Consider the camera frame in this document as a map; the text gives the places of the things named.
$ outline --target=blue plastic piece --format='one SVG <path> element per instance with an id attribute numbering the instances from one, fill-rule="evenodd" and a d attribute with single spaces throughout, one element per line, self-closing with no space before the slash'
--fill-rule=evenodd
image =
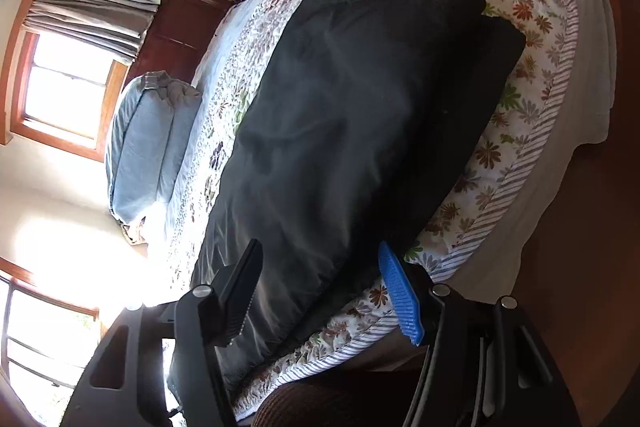
<path id="1" fill-rule="evenodd" d="M 409 337 L 412 344 L 419 346 L 424 338 L 424 327 L 420 320 L 420 302 L 398 257 L 385 241 L 380 243 L 378 248 L 378 265 L 391 302 L 396 309 L 402 333 Z"/>

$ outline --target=wooden cabinet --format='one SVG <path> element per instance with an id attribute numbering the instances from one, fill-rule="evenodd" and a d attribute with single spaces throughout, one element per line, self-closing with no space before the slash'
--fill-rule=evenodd
<path id="1" fill-rule="evenodd" d="M 191 82 L 230 7 L 227 0 L 162 0 L 125 85 L 147 71 L 161 70 Z"/>

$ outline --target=striped quilt border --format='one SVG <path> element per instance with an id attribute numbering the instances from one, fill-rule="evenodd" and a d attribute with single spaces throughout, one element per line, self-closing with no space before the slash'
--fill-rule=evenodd
<path id="1" fill-rule="evenodd" d="M 443 282 L 473 254 L 476 248 L 493 230 L 498 220 L 507 212 L 509 206 L 515 200 L 520 188 L 524 185 L 537 163 L 558 117 L 564 94 L 568 88 L 571 70 L 575 57 L 575 48 L 578 40 L 579 15 L 576 0 L 565 0 L 567 8 L 566 42 L 562 49 L 558 72 L 554 77 L 554 84 L 550 90 L 545 106 L 529 133 L 529 142 L 521 149 L 513 167 L 504 178 L 504 181 L 496 189 L 492 199 L 487 203 L 482 213 L 476 218 L 473 227 L 465 233 L 447 259 L 442 261 L 436 270 L 431 273 L 434 282 Z M 346 360 L 352 359 L 367 347 L 389 334 L 398 325 L 398 318 L 393 310 L 380 317 L 368 330 L 355 337 L 347 344 L 339 347 L 322 359 L 305 363 L 301 366 L 286 368 L 278 378 L 270 385 L 265 393 L 257 398 L 244 410 L 236 412 L 238 420 L 251 416 L 258 410 L 260 404 L 273 391 L 284 383 L 289 383 L 302 378 L 317 375 L 340 365 Z"/>

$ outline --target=floral quilt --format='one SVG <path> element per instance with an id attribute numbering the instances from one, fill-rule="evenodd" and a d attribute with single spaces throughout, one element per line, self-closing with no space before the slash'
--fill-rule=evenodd
<path id="1" fill-rule="evenodd" d="M 217 79 L 166 260 L 180 291 L 188 288 L 235 131 L 300 1 L 261 1 Z M 510 20 L 526 35 L 527 44 L 465 172 L 404 254 L 425 267 L 435 281 L 448 279 L 474 253 L 526 181 L 561 107 L 577 42 L 575 0 L 486 1 L 484 13 Z M 397 324 L 380 278 L 293 353 L 259 367 L 236 394 L 236 415 L 245 417 L 257 410 L 283 383 L 355 356 Z"/>

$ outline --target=gray curtain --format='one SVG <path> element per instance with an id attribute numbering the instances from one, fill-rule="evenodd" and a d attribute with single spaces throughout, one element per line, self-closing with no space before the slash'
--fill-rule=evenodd
<path id="1" fill-rule="evenodd" d="M 160 0 L 34 0 L 27 29 L 72 37 L 131 64 Z"/>

